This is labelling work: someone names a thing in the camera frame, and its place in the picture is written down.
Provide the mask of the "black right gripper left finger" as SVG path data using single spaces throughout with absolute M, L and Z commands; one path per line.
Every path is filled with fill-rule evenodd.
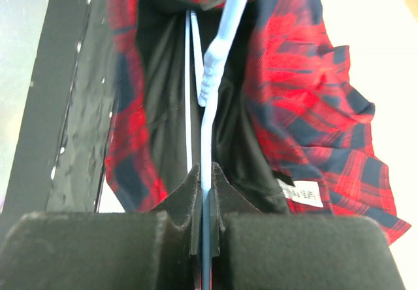
M 33 212 L 1 248 L 2 289 L 193 289 L 200 168 L 145 213 Z

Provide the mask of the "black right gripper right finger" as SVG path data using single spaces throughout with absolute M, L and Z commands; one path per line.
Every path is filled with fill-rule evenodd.
M 263 214 L 212 167 L 214 289 L 403 289 L 383 231 L 367 217 Z

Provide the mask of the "red plaid skirt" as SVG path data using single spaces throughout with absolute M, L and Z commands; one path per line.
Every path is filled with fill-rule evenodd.
M 212 161 L 258 210 L 366 216 L 389 243 L 410 228 L 375 155 L 375 106 L 349 82 L 349 48 L 333 46 L 321 0 L 108 0 L 116 111 L 105 176 L 123 209 L 147 212 L 200 160 L 206 88 L 218 58 Z

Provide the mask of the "light blue wire hanger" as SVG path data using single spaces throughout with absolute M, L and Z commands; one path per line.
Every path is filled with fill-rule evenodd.
M 195 66 L 195 83 L 200 106 L 204 107 L 201 123 L 201 221 L 199 233 L 200 252 L 197 264 L 196 289 L 212 288 L 210 192 L 212 188 L 212 126 L 217 112 L 218 89 L 248 0 L 226 0 L 216 37 L 202 57 L 201 38 L 194 10 L 185 13 L 184 49 L 184 99 L 185 143 L 187 170 L 191 170 L 193 151 L 191 138 L 191 85 L 190 65 Z

